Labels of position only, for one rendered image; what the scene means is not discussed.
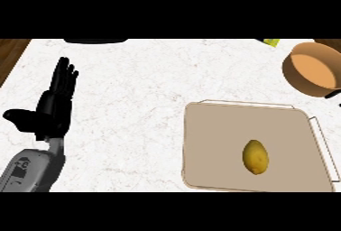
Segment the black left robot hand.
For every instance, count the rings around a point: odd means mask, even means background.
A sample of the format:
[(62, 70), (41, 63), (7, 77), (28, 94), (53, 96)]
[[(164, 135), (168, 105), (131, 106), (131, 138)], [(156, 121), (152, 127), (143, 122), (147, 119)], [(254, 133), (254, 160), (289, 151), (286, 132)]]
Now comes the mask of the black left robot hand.
[(3, 118), (13, 123), (23, 133), (34, 133), (35, 140), (63, 138), (69, 130), (72, 97), (78, 71), (66, 57), (60, 57), (53, 70), (48, 90), (38, 99), (35, 111), (9, 109)]

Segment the copper pot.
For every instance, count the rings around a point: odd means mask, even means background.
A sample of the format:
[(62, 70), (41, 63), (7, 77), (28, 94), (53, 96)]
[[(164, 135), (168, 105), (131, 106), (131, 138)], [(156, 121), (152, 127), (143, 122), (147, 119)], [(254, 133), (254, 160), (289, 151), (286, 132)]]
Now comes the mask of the copper pot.
[(305, 95), (330, 98), (341, 94), (341, 52), (317, 42), (302, 42), (282, 62), (282, 74)]

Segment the black round object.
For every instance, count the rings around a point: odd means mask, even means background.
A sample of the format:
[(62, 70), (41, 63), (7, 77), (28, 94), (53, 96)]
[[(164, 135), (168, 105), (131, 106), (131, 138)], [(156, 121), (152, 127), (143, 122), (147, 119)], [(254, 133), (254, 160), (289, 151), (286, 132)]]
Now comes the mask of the black round object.
[(76, 44), (107, 44), (107, 43), (121, 43), (127, 39), (63, 39), (69, 43)]

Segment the yellow lemon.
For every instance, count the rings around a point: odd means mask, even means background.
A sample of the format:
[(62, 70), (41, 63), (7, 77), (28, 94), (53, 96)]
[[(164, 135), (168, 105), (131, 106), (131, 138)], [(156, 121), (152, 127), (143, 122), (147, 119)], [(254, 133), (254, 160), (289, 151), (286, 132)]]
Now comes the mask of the yellow lemon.
[(242, 163), (246, 170), (258, 175), (265, 172), (268, 157), (265, 147), (257, 140), (249, 140), (242, 151)]

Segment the beige rectangular tray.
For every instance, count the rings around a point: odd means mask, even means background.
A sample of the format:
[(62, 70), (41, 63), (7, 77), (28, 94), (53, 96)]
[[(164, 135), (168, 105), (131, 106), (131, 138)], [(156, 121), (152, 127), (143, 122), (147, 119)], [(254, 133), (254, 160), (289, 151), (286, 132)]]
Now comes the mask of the beige rectangular tray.
[[(248, 141), (265, 147), (268, 167), (252, 174), (242, 163)], [(187, 186), (248, 191), (333, 191), (332, 177), (302, 110), (192, 103), (184, 109)]]

